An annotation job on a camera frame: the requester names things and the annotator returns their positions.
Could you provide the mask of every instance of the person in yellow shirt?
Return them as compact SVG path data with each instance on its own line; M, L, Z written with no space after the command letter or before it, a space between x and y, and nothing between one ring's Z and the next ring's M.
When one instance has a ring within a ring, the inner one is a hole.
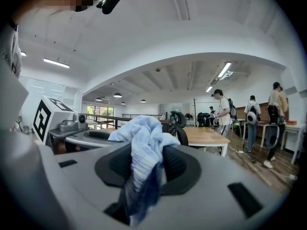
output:
M278 110L279 110L279 117L278 117L278 125L280 127L279 138L283 136L283 132L284 132L285 124L286 124L284 113L288 110L288 102L282 90L283 89L280 86L280 83L275 82L273 84L273 91L271 92L270 97L269 97L269 105L275 105L278 107ZM276 149L277 149L277 145L271 148L266 161L263 162L263 164L269 169L273 168L273 166L271 165L271 161L276 160L276 158L274 157Z

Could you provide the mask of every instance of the white ceiling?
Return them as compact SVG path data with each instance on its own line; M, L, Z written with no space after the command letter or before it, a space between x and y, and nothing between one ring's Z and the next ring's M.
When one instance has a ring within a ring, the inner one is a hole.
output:
M272 0L121 0L109 15L103 15L95 6L83 12L35 10L20 23L19 43L28 58L59 58L75 71L80 70L83 78L88 80L84 72L94 67L101 52L120 38L137 34L153 24L215 16L257 27L274 37L275 28L281 24L277 20L278 10ZM128 97L165 89L190 87L204 90L227 60L233 63L230 70L249 72L250 64L233 59L182 62L164 66L160 72L151 67L114 82L114 86L103 86L94 94L84 96L84 99L92 99L96 94L108 96L114 92ZM188 80L189 70L192 70L192 83Z

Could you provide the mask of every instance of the wooden floor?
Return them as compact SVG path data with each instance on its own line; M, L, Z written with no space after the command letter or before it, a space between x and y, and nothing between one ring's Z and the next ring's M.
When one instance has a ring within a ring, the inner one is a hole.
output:
M271 164L273 165L273 170L279 173L279 175L262 165L263 161L266 160L269 154L269 150L265 147L260 148L261 140L259 138L256 140L256 144L252 149L252 153L247 153L251 159L248 158L245 154L236 153L236 150L242 150L243 144L245 144L246 152L248 141L247 139L243 141L242 138L239 138L235 133L232 132L229 132L227 138L230 140L227 149L227 157L229 159L235 161L245 170L256 175L264 184L272 188L277 193L284 194L292 188L294 181L287 177L289 174L298 175L299 165L297 163L295 165L291 164L291 153L285 150L277 149L275 153L276 160L272 161ZM207 148L206 151L216 153L217 148Z

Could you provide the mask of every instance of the table leg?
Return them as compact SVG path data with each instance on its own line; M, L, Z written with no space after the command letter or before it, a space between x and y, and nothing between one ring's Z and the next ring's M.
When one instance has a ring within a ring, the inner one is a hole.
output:
M283 150L283 147L284 147L284 142L286 140L286 130L283 132L283 139L282 139L282 145L280 146L280 150Z
M293 154L293 157L292 157L292 160L291 160L291 164L294 164L294 162L296 160L297 151L299 150L299 146L301 145L302 130L303 129L300 129L298 134L297 134L297 141L296 141L296 145L295 145L294 154Z
M228 143L226 143L226 144L224 144L224 145L222 146L222 154L221 154L222 157L226 157L226 154L227 154L227 147L228 147Z
M261 144L260 147L263 148L263 143L264 143L264 137L265 137L265 125L263 126L263 131L262 131L262 139L261 139Z
M243 123L244 123L244 130L243 130L243 139L245 139L245 131L246 131L246 122L244 122L244 121L243 121Z

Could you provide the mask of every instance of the white sneaker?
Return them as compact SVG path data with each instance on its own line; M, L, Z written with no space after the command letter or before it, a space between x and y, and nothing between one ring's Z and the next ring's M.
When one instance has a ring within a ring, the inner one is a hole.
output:
M268 161L268 160L264 161L263 164L264 164L265 167L268 167L269 169L273 168L273 166L271 165L270 161Z

